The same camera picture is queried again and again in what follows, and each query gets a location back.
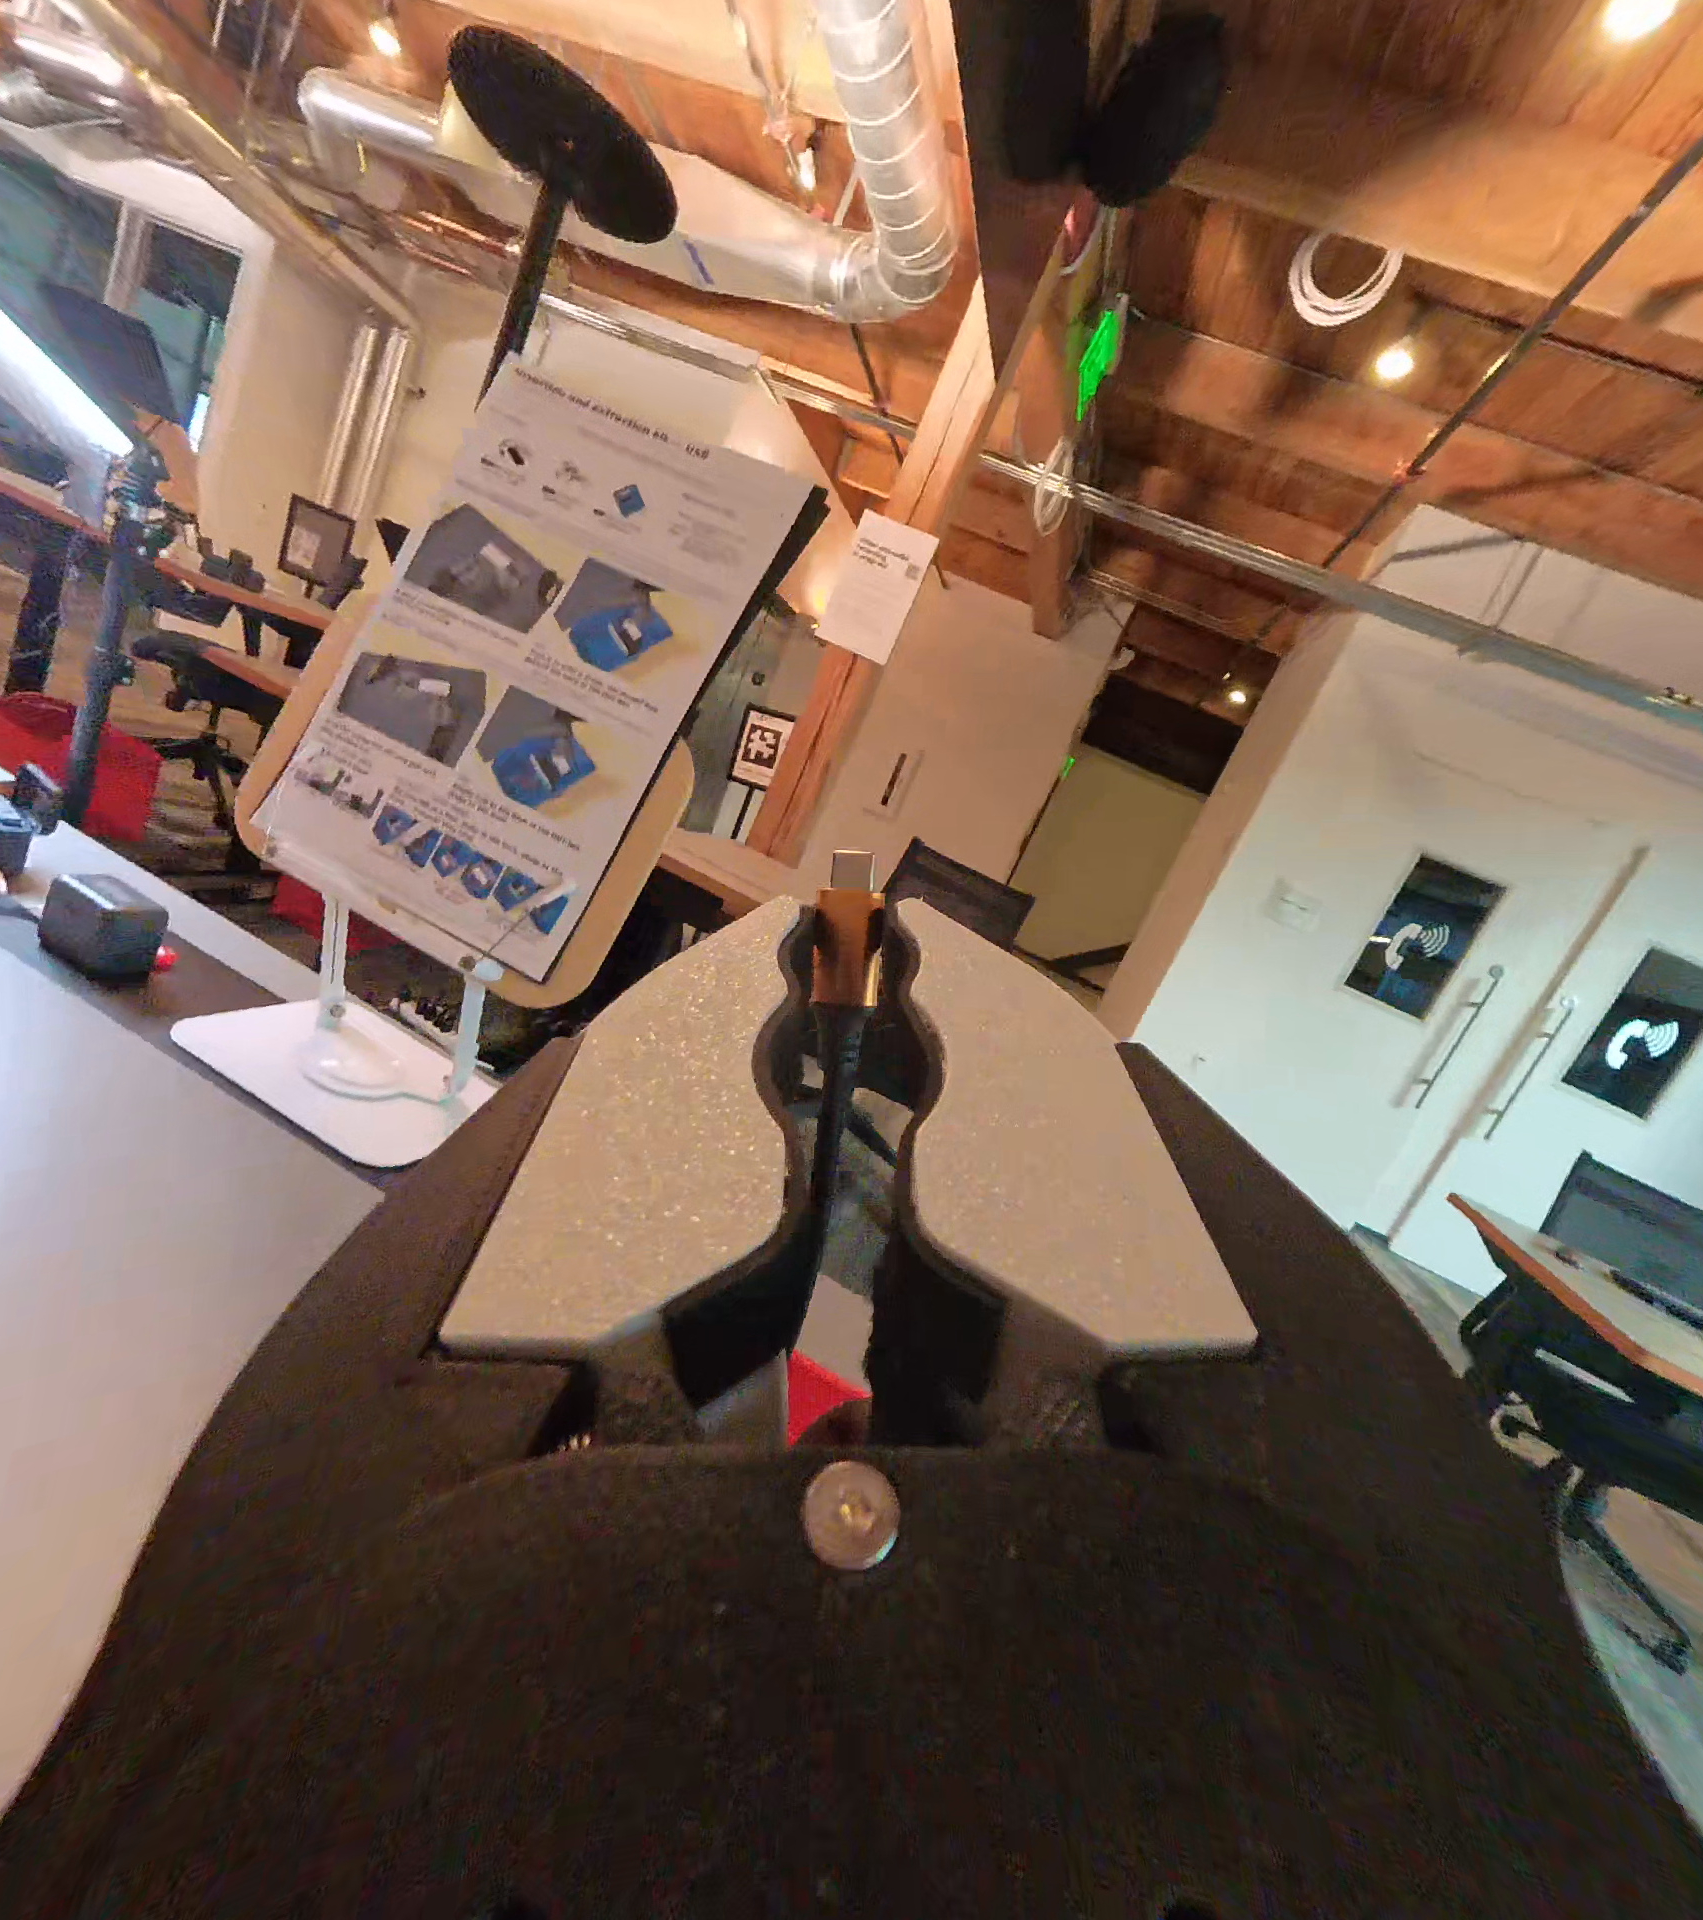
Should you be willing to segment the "silver ventilation duct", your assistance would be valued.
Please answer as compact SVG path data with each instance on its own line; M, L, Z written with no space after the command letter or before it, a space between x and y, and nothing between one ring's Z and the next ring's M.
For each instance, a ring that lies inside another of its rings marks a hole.
M959 258L943 125L917 55L909 3L815 3L865 228L811 217L713 161L647 141L677 201L661 243L623 243L565 215L561 241L693 291L787 308L847 326L895 323L929 308ZM453 184L503 225L527 228L535 182L463 120L445 83L435 102L311 67L295 102L323 179L365 203L377 168Z

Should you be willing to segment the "black charger box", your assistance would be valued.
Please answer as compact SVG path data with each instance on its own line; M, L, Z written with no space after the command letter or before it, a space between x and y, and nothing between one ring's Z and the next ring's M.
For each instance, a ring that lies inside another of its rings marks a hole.
M167 907L110 874L54 875L38 939L52 958L106 984L142 984L173 963Z

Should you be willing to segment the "black office chair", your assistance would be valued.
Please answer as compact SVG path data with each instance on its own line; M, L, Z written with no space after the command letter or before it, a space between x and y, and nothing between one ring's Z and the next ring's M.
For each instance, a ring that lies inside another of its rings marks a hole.
M993 947L1011 949L1035 906L1029 892L985 875L913 835L883 887L885 903L917 899Z
M227 866L235 868L239 858L247 858L239 842L235 800L249 757L229 743L225 721L239 718L249 724L255 743L261 745L283 709L285 694L251 676L251 670L263 670L257 657L177 629L140 636L130 657L167 676L163 705L169 711L201 713L193 732L150 736L146 743L162 763L187 768L191 779L207 790L211 820L225 839Z
M1703 1310L1703 1212L1583 1154L1539 1230L1595 1256L1633 1285ZM1463 1381L1491 1433L1537 1442L1535 1471L1559 1536L1589 1549L1653 1615L1643 1647L1683 1671L1691 1638L1605 1525L1607 1498L1631 1493L1703 1525L1703 1404L1629 1366L1547 1298L1497 1285L1463 1313Z

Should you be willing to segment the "red crate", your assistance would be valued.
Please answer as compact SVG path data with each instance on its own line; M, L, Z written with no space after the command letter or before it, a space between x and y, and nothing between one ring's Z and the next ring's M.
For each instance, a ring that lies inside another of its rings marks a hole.
M78 708L44 691L0 691L0 766L40 766L66 783ZM96 777L84 830L92 837L138 843L150 824L162 762L146 740L106 724L98 742Z

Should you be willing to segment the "white paper notice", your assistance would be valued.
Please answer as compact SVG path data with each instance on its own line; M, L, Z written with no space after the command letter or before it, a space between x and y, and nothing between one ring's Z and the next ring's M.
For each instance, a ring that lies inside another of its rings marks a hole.
M815 620L819 640L873 665L887 663L935 556L929 530L865 510Z

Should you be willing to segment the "green exit sign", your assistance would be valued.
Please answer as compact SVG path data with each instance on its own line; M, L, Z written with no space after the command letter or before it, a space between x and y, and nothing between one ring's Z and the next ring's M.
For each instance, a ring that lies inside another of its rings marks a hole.
M1073 371L1073 423L1081 426L1105 383L1115 371L1129 320L1129 294L1117 291L1095 308L1085 308L1071 332Z

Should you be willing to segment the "wooden office desk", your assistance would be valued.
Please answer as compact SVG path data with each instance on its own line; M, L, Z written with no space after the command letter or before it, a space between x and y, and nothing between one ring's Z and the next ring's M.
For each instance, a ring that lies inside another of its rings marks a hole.
M1701 1308L1633 1285L1603 1260L1457 1191L1445 1202L1479 1236L1505 1285L1551 1299L1631 1368L1703 1404Z
M685 827L667 831L657 870L689 883L695 892L717 901L719 912L733 920L771 899L809 899L797 868L765 852Z

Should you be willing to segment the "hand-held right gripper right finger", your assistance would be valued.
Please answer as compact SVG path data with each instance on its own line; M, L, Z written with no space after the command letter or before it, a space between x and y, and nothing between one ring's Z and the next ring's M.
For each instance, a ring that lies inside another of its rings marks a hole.
M1103 1443L1137 1375L1249 1362L1251 1313L1099 1019L923 899L889 934L919 1076L871 1442Z

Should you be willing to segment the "phone icon door sign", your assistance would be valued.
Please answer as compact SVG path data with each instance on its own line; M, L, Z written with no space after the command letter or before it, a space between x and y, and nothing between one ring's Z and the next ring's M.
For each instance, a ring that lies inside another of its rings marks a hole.
M1343 987L1409 1019L1429 1017L1507 886L1421 852L1365 936Z
M1617 1114L1649 1120L1703 1043L1703 963L1649 945L1593 1022L1559 1076Z

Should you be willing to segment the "black disc on pole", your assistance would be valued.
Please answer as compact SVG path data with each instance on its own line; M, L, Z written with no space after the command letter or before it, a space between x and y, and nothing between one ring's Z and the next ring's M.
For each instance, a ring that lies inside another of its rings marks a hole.
M459 28L447 43L447 90L463 120L517 173L535 203L503 303L479 396L527 345L565 215L631 245L671 236L669 173L635 125L587 80L501 26Z

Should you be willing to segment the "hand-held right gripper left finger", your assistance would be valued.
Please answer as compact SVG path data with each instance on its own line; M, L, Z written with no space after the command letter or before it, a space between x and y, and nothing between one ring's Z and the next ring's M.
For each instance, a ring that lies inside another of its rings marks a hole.
M659 1366L703 1411L793 1348L813 1265L789 1110L809 928L777 895L591 1022L439 1322L443 1355Z

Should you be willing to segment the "black tripod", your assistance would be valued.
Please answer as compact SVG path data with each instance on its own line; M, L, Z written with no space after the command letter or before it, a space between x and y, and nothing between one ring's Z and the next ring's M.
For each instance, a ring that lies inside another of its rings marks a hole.
M134 429L134 448L116 464L106 491L110 516L100 611L86 660L82 697L74 708L62 779L62 821L74 827L84 825L94 801L102 736L114 694L124 681L132 611L142 599L146 576L187 517L163 493L171 471L158 442L158 426L160 419L152 419Z

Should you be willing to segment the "illustrated instruction sheet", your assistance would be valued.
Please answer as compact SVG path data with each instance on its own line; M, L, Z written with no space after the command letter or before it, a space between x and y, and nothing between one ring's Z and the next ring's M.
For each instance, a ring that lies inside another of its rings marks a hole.
M823 510L811 477L657 398L507 359L383 590L309 660L309 715L281 715L265 852L545 984Z

